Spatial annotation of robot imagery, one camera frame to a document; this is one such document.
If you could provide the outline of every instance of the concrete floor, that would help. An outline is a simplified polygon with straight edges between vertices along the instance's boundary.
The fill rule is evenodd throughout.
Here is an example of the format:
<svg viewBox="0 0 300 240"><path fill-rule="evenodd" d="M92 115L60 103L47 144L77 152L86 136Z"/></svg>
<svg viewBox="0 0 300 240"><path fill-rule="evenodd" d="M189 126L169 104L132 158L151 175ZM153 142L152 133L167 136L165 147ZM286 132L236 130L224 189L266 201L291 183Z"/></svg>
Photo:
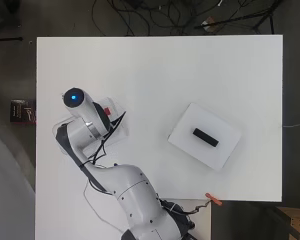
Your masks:
<svg viewBox="0 0 300 240"><path fill-rule="evenodd" d="M146 2L148 5L156 6L165 1ZM200 7L204 10L215 2L217 1L205 0ZM272 1L257 0L249 7L240 10L237 16L259 11L269 5L269 2ZM22 26L20 28L8 26L0 28L0 37L24 37L23 42L0 43L0 103L2 104L0 107L0 125L8 127L14 137L19 139L21 144L14 147L23 148L34 166L35 126L14 126L9 123L10 100L36 97L36 37L100 36L100 32L91 21L92 3L93 0L23 0L18 13ZM208 16L213 16L216 20L228 19L237 8L236 0L225 0L221 7L198 18L197 24L200 24ZM141 13L149 19L147 12ZM94 16L99 27L108 36L124 36L126 34L126 26L109 7L107 1L98 0ZM162 25L169 24L167 19L161 15L154 15L154 18ZM300 0L285 0L276 11L274 20L276 33L284 35L283 122L284 125L298 124L300 123ZM255 21L249 20L244 24L253 24ZM144 22L134 14L131 15L131 27L136 36L146 35ZM261 26L260 31L262 34L270 33L268 21ZM205 34L202 30L192 30L192 28L188 28L186 32L189 35ZM218 35L226 34L254 34L254 32L232 25L226 26L218 33ZM151 24L151 35L170 35L170 30L158 28ZM300 127L284 129L283 131L282 205L300 208ZM251 226L255 224L256 213L255 210L249 209L250 207L247 207L245 203L229 202L225 204L224 208L213 210L212 239L241 239L243 238L242 234L248 235L251 231L255 231ZM232 224L230 229L230 225L227 223L233 222L233 219L238 221L237 224ZM240 224L243 222L243 226L250 227L238 235L243 227Z"/></svg>

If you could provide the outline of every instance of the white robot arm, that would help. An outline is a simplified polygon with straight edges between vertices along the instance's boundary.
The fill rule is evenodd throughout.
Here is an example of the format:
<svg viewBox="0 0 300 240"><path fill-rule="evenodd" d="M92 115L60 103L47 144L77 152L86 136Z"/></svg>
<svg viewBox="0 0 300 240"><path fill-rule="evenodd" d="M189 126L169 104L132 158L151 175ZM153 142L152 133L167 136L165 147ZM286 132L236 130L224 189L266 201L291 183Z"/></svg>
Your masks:
<svg viewBox="0 0 300 240"><path fill-rule="evenodd" d="M58 128L56 139L96 188L118 200L130 226L121 239L194 239L188 234L194 223L183 214L180 206L160 200L138 167L116 165L97 168L84 155L85 147L97 139L106 138L113 130L102 107L78 88L67 91L63 100L76 118Z"/></svg>

